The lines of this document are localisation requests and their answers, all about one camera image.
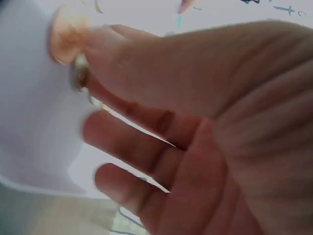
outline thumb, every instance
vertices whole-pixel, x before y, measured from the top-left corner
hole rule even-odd
[[[269,64],[300,29],[260,22],[129,39],[104,27],[90,34],[85,55],[100,83],[127,101],[214,118],[271,79]]]

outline blue ink marking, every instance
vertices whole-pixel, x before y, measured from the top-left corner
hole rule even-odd
[[[280,7],[280,6],[273,6],[276,10],[282,10],[282,11],[288,11],[289,15],[291,16],[292,12],[295,12],[295,10],[293,10],[291,8],[291,6],[289,6],[289,8],[285,8],[285,7]]]
[[[243,2],[245,2],[245,3],[249,3],[249,2],[251,2],[251,1],[253,1],[253,2],[255,2],[255,3],[257,3],[257,4],[259,4],[260,3],[260,0],[240,0],[240,1],[243,1]]]
[[[304,11],[298,11],[298,15],[303,17],[303,16],[307,16],[307,13],[305,13]]]
[[[178,27],[178,28],[181,27],[181,15],[179,15],[179,17],[178,17],[177,27]]]

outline white surface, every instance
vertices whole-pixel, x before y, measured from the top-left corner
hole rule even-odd
[[[52,61],[47,51],[52,17],[64,2],[1,1],[0,177],[21,190],[83,196],[81,182],[72,181],[68,171],[84,145],[83,120],[95,108],[86,94],[72,90],[71,68]],[[128,0],[114,2],[106,15],[94,18],[94,25],[128,23],[159,35],[176,23],[179,0],[132,0],[128,11]],[[124,7],[117,8],[118,2]],[[163,22],[156,21],[156,7]]]
[[[79,126],[91,106],[84,94],[71,90],[69,67],[57,65],[47,53],[49,23],[64,1],[4,1],[0,8],[2,181],[23,190],[102,197],[93,186],[95,169],[105,162],[127,166],[82,143]],[[94,25],[126,24],[159,36],[265,19],[313,24],[313,2],[308,0],[261,0],[260,4],[200,0],[196,7],[201,10],[184,14],[181,27],[176,27],[180,0],[99,2],[105,14],[95,14]],[[274,8],[289,6],[294,10],[290,15]]]

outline hand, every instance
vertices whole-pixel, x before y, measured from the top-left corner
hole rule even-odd
[[[313,234],[313,32],[247,23],[159,38],[123,26],[90,35],[88,87],[167,142],[99,111],[87,143],[118,167],[95,182],[152,235]]]

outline orange coin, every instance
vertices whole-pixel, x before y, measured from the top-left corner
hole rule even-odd
[[[72,2],[60,8],[51,27],[51,56],[64,65],[72,63],[82,52],[89,29],[86,7],[82,2]]]

